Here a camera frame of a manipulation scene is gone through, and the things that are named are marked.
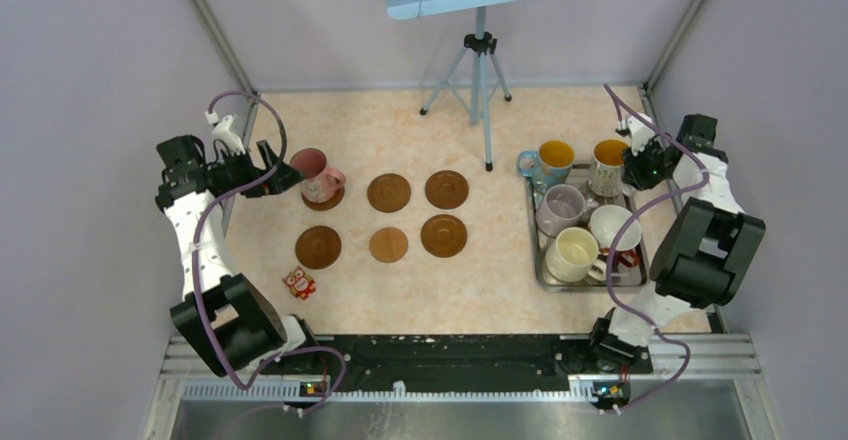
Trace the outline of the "pink mug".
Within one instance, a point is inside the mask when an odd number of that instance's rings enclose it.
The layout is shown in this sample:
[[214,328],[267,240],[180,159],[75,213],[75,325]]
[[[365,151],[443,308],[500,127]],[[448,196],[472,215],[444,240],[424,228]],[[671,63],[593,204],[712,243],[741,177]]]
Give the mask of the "pink mug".
[[301,195],[314,204],[328,203],[346,184],[346,176],[329,165],[326,154],[316,148],[305,148],[296,152],[290,161],[291,167],[304,175],[300,183]]

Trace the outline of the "patterned mug yellow inside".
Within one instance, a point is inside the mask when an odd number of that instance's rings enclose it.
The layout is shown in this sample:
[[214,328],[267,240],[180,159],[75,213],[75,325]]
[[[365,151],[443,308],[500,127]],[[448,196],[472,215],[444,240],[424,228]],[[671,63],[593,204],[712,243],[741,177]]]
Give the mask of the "patterned mug yellow inside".
[[627,143],[615,139],[603,140],[595,145],[588,186],[596,196],[611,198],[622,193],[623,154],[627,149]]

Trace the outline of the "white red mug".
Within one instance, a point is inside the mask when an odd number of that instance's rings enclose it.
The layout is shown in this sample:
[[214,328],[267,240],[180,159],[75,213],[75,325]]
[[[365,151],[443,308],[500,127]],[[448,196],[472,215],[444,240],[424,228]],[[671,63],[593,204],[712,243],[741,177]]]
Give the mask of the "white red mug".
[[[599,245],[602,258],[608,255],[612,241],[631,215],[629,210],[617,205],[599,206],[590,215],[588,229]],[[637,252],[641,240],[641,224],[634,221],[624,231],[617,244],[616,259],[620,264],[628,268],[638,267],[641,264],[641,256]]]

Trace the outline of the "lilac mug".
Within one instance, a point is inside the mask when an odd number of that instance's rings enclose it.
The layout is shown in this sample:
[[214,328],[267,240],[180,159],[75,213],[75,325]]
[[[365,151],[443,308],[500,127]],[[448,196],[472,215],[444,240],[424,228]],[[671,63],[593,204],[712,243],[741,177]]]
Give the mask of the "lilac mug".
[[546,236],[555,238],[566,228],[576,226],[585,208],[586,199],[576,187],[552,186],[536,207],[536,226]]

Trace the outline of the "metal tray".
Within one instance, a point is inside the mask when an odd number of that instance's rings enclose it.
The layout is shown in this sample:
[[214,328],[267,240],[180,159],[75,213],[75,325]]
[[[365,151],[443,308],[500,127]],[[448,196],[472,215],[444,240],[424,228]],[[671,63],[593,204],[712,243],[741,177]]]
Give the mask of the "metal tray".
[[[579,227],[587,228],[591,213],[594,209],[601,205],[618,205],[626,208],[629,212],[636,210],[636,206],[632,198],[624,194],[610,198],[596,197],[588,185],[589,171],[590,163],[588,161],[578,161],[572,167],[571,173],[567,179],[567,184],[577,188],[588,202],[588,208],[578,222]],[[528,206],[530,242],[536,281],[544,290],[552,293],[600,292],[605,290],[605,283],[591,276],[586,276],[578,282],[566,283],[560,282],[549,272],[545,265],[545,253],[554,243],[554,238],[544,234],[538,228],[535,220],[536,211],[543,200],[543,194],[534,189],[531,178],[523,177],[523,180]],[[634,255],[638,258],[638,262],[635,266],[627,266],[619,260],[615,263],[616,270],[612,275],[612,285],[617,292],[636,293],[641,286],[646,283],[648,276],[647,254],[643,240],[641,240],[635,247]]]

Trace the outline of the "blue mug yellow inside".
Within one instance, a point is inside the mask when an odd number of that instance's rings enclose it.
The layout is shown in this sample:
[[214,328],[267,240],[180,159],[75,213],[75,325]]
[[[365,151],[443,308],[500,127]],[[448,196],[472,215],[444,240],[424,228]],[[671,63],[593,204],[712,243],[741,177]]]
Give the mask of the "blue mug yellow inside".
[[573,148],[561,140],[549,140],[536,150],[521,152],[516,159],[517,173],[531,181],[535,191],[546,193],[565,184],[575,162]]

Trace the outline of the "light wooden coaster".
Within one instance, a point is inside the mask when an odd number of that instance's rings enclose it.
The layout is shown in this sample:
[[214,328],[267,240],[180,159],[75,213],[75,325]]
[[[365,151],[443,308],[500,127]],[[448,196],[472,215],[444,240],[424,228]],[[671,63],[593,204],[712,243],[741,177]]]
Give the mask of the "light wooden coaster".
[[372,257],[382,263],[394,263],[402,259],[408,251],[408,239],[405,233],[395,227],[377,230],[369,241]]

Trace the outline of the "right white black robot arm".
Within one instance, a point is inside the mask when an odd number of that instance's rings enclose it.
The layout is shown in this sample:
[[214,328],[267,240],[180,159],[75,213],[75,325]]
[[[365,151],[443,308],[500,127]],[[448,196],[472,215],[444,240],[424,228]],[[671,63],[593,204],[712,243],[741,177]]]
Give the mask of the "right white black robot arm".
[[736,201],[727,178],[727,154],[716,148],[716,119],[684,117],[664,146],[649,117],[631,115],[617,132],[630,139],[623,180],[647,190],[664,180],[680,189],[683,206],[650,264],[649,279],[626,307],[596,320],[586,345],[600,372],[631,365],[646,353],[656,328],[736,295],[766,232],[760,218]]

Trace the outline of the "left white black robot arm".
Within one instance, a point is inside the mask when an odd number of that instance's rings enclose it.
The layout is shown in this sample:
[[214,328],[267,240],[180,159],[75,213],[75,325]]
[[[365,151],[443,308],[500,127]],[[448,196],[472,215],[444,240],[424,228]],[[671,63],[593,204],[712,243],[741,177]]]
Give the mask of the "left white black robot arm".
[[321,357],[307,323],[296,315],[280,315],[236,271],[225,244],[226,200],[236,194],[278,195],[303,179],[266,141],[257,147],[261,168],[246,153],[224,152],[208,161],[202,141],[193,135],[156,147],[164,168],[155,203],[175,231],[184,275],[182,299],[171,307],[171,321],[219,377],[274,351],[282,351],[283,361],[302,374],[314,370]]

